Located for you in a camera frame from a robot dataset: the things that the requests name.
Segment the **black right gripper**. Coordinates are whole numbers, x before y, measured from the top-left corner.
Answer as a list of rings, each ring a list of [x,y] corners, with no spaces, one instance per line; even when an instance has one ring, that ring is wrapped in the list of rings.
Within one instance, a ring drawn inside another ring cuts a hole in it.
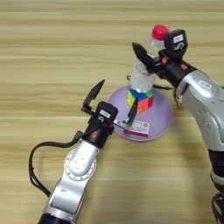
[[[132,43],[132,47],[136,57],[146,66],[150,72],[154,72],[160,79],[167,80],[173,87],[177,87],[179,83],[189,73],[196,71],[194,66],[182,61],[176,63],[170,59],[165,58],[166,62],[163,63],[162,59],[153,59],[146,51],[146,49],[136,43]]]

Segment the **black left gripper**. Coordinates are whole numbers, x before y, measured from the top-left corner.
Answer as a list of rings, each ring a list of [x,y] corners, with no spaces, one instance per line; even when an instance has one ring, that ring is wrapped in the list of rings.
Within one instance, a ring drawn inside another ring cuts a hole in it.
[[[90,103],[99,94],[104,82],[105,80],[101,80],[90,90],[83,102],[83,107],[81,108],[83,112],[91,115],[82,139],[99,149],[104,147],[108,137],[113,134],[114,126],[126,130],[128,125],[132,125],[137,115],[138,107],[138,99],[135,99],[128,113],[128,125],[116,119],[118,109],[114,106],[98,106],[96,111],[92,111]]]

